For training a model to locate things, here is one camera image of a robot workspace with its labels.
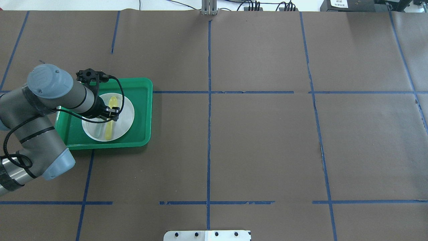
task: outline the yellow utensil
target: yellow utensil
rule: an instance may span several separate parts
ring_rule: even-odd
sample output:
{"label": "yellow utensil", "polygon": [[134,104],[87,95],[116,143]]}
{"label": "yellow utensil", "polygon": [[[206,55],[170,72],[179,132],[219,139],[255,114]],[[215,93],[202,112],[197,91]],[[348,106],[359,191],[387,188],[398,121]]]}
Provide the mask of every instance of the yellow utensil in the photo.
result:
{"label": "yellow utensil", "polygon": [[[116,96],[113,96],[113,97],[110,98],[110,100],[108,102],[108,107],[110,107],[110,108],[118,107]],[[113,135],[113,122],[114,121],[107,122],[106,133],[104,135],[106,140],[111,140],[111,138],[112,138],[112,135]]]}

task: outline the metal clamp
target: metal clamp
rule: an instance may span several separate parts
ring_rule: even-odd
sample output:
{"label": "metal clamp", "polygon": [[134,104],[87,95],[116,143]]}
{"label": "metal clamp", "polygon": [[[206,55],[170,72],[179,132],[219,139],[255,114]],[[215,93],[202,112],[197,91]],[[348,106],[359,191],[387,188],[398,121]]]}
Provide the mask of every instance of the metal clamp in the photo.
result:
{"label": "metal clamp", "polygon": [[202,0],[202,15],[217,15],[217,0]]}

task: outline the white floor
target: white floor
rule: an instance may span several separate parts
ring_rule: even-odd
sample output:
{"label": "white floor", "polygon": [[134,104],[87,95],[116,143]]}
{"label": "white floor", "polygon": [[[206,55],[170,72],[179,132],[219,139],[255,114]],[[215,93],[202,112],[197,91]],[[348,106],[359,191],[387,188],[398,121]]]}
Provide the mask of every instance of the white floor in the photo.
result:
{"label": "white floor", "polygon": [[[196,9],[201,8],[201,0],[177,0]],[[279,3],[278,0],[262,0],[263,3]],[[293,3],[300,11],[319,11],[323,0],[294,0]],[[224,0],[217,1],[218,8],[229,8],[235,11],[239,3]],[[264,11],[274,11],[276,4],[262,4]],[[3,10],[122,10],[139,9],[139,0],[0,0]],[[167,0],[141,0],[141,10],[188,10],[189,7]],[[406,12],[422,12],[419,6],[411,4]]]}

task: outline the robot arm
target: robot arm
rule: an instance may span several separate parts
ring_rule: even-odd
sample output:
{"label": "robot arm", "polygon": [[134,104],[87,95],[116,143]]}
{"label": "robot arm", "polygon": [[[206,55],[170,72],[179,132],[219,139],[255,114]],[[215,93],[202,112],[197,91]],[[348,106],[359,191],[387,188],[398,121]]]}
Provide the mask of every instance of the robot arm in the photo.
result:
{"label": "robot arm", "polygon": [[[0,196],[39,176],[51,180],[74,166],[70,150],[46,117],[58,111],[57,106],[86,118],[101,118],[100,123],[118,119],[123,102],[120,109],[110,109],[98,96],[100,82],[117,79],[92,69],[76,75],[73,80],[66,71],[42,64],[28,75],[26,85],[0,96],[0,130],[11,129],[3,144],[5,155],[0,158]],[[15,154],[6,148],[12,133],[23,147]]]}

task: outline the black box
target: black box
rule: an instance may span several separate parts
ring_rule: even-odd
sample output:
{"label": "black box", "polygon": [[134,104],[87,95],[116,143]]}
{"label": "black box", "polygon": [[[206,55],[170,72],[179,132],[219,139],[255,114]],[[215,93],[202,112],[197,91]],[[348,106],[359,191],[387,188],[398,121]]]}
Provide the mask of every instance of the black box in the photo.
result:
{"label": "black box", "polygon": [[324,0],[320,12],[375,12],[374,3],[373,0]]}

